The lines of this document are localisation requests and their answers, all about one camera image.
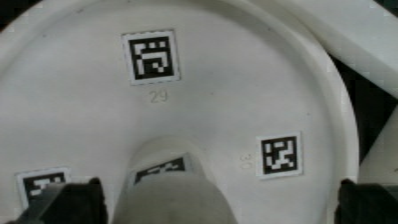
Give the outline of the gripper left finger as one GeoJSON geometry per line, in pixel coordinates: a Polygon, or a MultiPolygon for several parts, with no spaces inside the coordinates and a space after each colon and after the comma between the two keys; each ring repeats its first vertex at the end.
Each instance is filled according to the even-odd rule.
{"type": "Polygon", "coordinates": [[[52,184],[13,224],[109,224],[100,178],[86,183],[52,184]]]}

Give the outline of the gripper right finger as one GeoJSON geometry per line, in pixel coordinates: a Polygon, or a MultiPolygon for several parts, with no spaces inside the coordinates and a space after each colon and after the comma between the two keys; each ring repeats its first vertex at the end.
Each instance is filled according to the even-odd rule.
{"type": "Polygon", "coordinates": [[[398,185],[342,181],[335,224],[398,224],[398,185]]]}

